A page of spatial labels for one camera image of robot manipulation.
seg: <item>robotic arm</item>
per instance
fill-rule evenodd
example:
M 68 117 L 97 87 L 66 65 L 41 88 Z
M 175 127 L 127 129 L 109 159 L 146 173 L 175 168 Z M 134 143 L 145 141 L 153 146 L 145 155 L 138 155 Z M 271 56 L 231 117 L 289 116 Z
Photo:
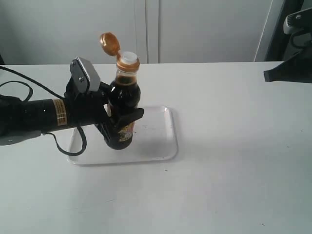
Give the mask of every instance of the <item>robotic arm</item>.
M 2 70 L 13 72 L 29 81 L 43 87 L 38 82 L 5 67 Z M 118 132 L 126 125 L 143 117 L 143 109 L 117 114 L 109 117 L 104 105 L 108 102 L 110 86 L 100 81 L 91 62 L 76 57 L 70 65 L 71 78 L 66 86 L 64 97 L 53 93 L 58 99 L 28 101 L 32 95 L 31 87 L 26 100 L 17 97 L 0 95 L 0 145 L 11 145 L 21 141 L 50 134 L 52 131 L 77 127 L 82 138 L 82 149 L 77 153 L 66 152 L 67 155 L 77 156 L 84 152 L 87 146 L 82 126 L 94 124 L 104 136 L 108 145 L 118 138 Z

